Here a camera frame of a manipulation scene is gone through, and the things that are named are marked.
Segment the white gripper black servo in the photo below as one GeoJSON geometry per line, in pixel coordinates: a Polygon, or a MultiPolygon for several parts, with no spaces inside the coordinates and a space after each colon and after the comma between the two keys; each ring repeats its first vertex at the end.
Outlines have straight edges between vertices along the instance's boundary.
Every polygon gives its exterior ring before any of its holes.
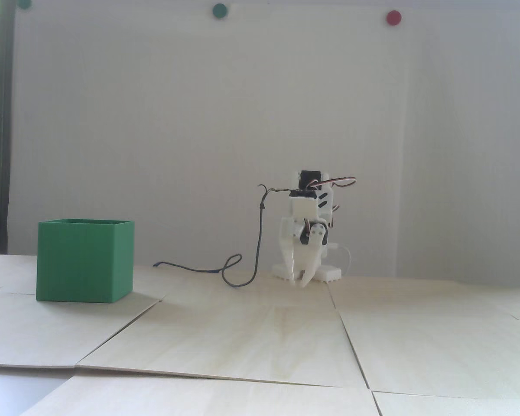
{"type": "Polygon", "coordinates": [[[296,270],[302,276],[299,286],[304,288],[321,265],[322,253],[328,245],[329,223],[323,218],[305,219],[283,217],[279,224],[279,247],[282,252],[286,279],[294,284],[294,244],[296,270]]]}

